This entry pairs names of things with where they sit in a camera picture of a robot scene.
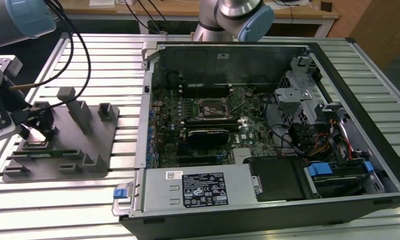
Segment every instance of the wire bundle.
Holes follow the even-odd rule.
[[[45,0],[46,5],[50,7],[51,11],[55,13],[55,15],[58,16],[58,19],[63,22],[67,33],[69,33],[69,38],[70,38],[70,44],[71,44],[71,51],[70,51],[70,57],[69,57],[69,61],[63,67],[63,69],[59,71],[59,73],[51,77],[49,80],[39,82],[39,83],[34,83],[34,84],[26,84],[26,85],[19,85],[19,86],[14,86],[10,89],[16,91],[16,90],[22,90],[22,89],[31,89],[31,88],[38,88],[46,84],[49,84],[50,82],[53,82],[55,79],[58,79],[62,74],[66,72],[66,70],[69,69],[69,66],[74,60],[74,55],[75,55],[75,40],[74,40],[74,33],[77,34],[77,36],[81,39],[82,45],[83,45],[83,49],[86,52],[86,57],[87,57],[87,77],[86,77],[86,82],[85,85],[82,87],[82,90],[79,91],[79,93],[77,94],[77,96],[67,101],[62,101],[49,107],[41,108],[34,110],[30,113],[30,116],[34,117],[35,115],[38,115],[41,112],[50,110],[53,108],[57,108],[67,103],[71,103],[73,101],[77,101],[78,98],[82,96],[82,94],[85,93],[90,81],[91,81],[91,76],[93,76],[93,61],[91,61],[91,55],[90,55],[90,50],[87,47],[87,43],[82,37],[82,34],[74,24],[74,22],[71,21],[71,19],[67,17],[66,13],[65,13],[65,7],[62,5],[62,3],[59,2],[59,0]]]
[[[134,15],[135,20],[138,21],[138,23],[139,23],[146,29],[149,29],[149,31],[151,31],[151,32],[155,33],[155,34],[162,34],[163,31],[161,30],[159,25],[158,25],[158,22],[157,22],[157,20],[154,19],[154,16],[151,15],[150,11],[147,10],[147,8],[146,8],[146,6],[145,6],[142,0],[138,0],[138,2],[139,2],[141,7],[145,9],[145,11],[146,11],[146,13],[147,13],[147,15],[149,15],[149,17],[150,17],[150,19],[151,19],[151,21],[153,21],[153,24],[154,24],[157,30],[155,30],[155,29],[151,29],[151,28],[141,21],[139,17],[137,16],[135,12],[133,11],[133,8],[131,8],[130,4],[129,4],[127,1],[125,0],[126,7],[127,7],[129,11],[131,12],[131,14]],[[155,10],[158,11],[158,13],[161,14],[161,16],[162,16],[162,18],[163,18],[166,24],[169,24],[170,29],[173,30],[173,28],[171,28],[171,23],[169,22],[166,16],[162,14],[162,12],[161,12],[159,8],[157,7],[155,3],[153,2],[153,0],[149,0],[149,2],[151,3],[154,9],[155,9]]]

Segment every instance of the cpu socket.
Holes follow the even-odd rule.
[[[197,119],[225,120],[233,118],[231,109],[226,98],[198,100],[197,104],[199,106],[199,115]]]

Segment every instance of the wooden table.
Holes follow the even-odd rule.
[[[199,21],[199,1],[201,0],[153,0],[161,12],[170,21]],[[129,8],[125,4],[117,4],[114,8],[90,8],[90,0],[61,0],[69,17],[73,19],[91,19],[91,20],[135,20]],[[150,14],[159,16],[158,11],[147,0],[142,0]],[[142,8],[139,2],[131,6],[139,20],[143,24],[149,24],[150,18],[146,10]],[[291,9],[278,9],[274,11],[275,20],[278,24],[313,24],[319,25],[315,37],[326,38],[333,28],[335,20],[341,17],[339,13],[315,10],[310,6],[297,6]],[[150,31],[139,24],[142,34],[149,34]]]

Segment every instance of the gray fixture plate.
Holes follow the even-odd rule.
[[[119,116],[119,108],[113,107],[115,116]],[[33,159],[15,159],[11,160],[8,167],[4,170],[3,180],[6,182],[22,182],[22,181],[47,181],[47,180],[63,180],[63,179],[91,179],[103,178],[109,174],[109,167],[113,155],[114,139],[118,128],[117,117],[111,121],[102,121],[99,115],[99,106],[90,106],[91,110],[91,126],[93,133],[85,135],[79,125],[74,121],[70,115],[69,108],[66,106],[57,107],[54,109],[55,126],[58,128],[58,134],[54,136],[50,144],[51,150],[82,150],[86,154],[97,160],[99,155],[103,159],[103,167],[99,171],[89,172],[83,166],[83,159],[67,159],[63,157],[37,157]],[[19,144],[16,151],[23,151],[26,141]],[[77,164],[81,167],[78,173],[62,173],[59,171],[61,165]],[[24,166],[30,169],[27,175],[8,176],[7,169],[10,167]]]

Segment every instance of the blue latch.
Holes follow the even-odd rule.
[[[309,167],[309,172],[311,176],[334,173],[330,164],[326,162],[311,164],[311,166]]]
[[[114,199],[127,199],[129,198],[129,189],[127,188],[117,188],[114,190]]]
[[[374,172],[374,166],[373,163],[370,161],[366,161],[365,163],[365,167],[369,173]]]

